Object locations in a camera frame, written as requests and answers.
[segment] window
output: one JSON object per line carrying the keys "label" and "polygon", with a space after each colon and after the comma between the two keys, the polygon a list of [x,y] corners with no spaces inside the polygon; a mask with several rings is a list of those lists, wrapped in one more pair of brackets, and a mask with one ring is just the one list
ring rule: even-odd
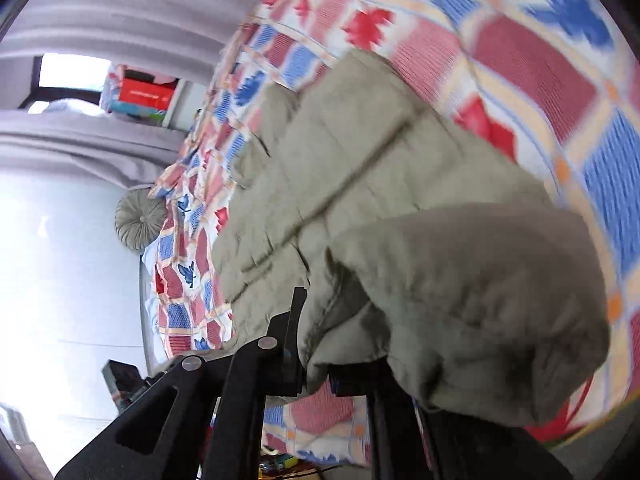
{"label": "window", "polygon": [[41,113],[58,99],[80,99],[97,105],[111,62],[76,54],[45,54],[33,63],[31,93],[20,108]]}

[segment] folded fabric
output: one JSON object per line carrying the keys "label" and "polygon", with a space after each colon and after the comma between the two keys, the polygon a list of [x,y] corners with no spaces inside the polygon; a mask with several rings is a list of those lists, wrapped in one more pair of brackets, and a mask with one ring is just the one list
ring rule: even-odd
{"label": "folded fabric", "polygon": [[465,205],[351,230],[310,268],[307,387],[386,356],[423,406],[510,426],[551,420],[606,359],[604,280],[582,218]]}

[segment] bedspread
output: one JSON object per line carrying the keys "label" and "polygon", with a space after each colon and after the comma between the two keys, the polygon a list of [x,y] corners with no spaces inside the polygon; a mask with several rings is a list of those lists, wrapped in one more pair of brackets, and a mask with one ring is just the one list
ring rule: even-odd
{"label": "bedspread", "polygon": [[[229,164],[258,133],[262,89],[299,91],[354,47],[386,57],[440,114],[581,213],[606,279],[612,345],[558,418],[532,432],[555,438],[610,412],[640,387],[640,65],[598,0],[264,0],[227,45],[201,120],[152,190],[168,203],[154,279],[168,354],[231,336],[209,249],[234,192]],[[335,399],[322,392],[315,407]],[[304,402],[268,412],[275,447],[304,454],[317,442],[315,458],[366,460],[361,400],[313,416],[314,401]],[[316,439],[332,431],[333,441]]]}

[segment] curtain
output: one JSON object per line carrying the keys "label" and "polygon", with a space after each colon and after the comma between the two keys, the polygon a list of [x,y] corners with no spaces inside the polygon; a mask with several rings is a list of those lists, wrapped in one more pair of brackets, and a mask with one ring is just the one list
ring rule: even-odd
{"label": "curtain", "polygon": [[81,54],[209,84],[220,50],[260,0],[30,0],[0,57]]}
{"label": "curtain", "polygon": [[184,134],[75,112],[0,111],[0,168],[92,176],[128,189],[173,164]]}

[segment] white wall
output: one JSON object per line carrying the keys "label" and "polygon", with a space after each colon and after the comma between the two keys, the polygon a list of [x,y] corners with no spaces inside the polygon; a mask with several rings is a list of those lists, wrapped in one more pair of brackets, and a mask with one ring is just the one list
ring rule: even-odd
{"label": "white wall", "polygon": [[0,173],[0,401],[24,415],[55,474],[116,415],[108,359],[146,374],[139,258],[120,245],[123,190]]}
{"label": "white wall", "polygon": [[33,57],[0,58],[0,110],[14,110],[29,96]]}

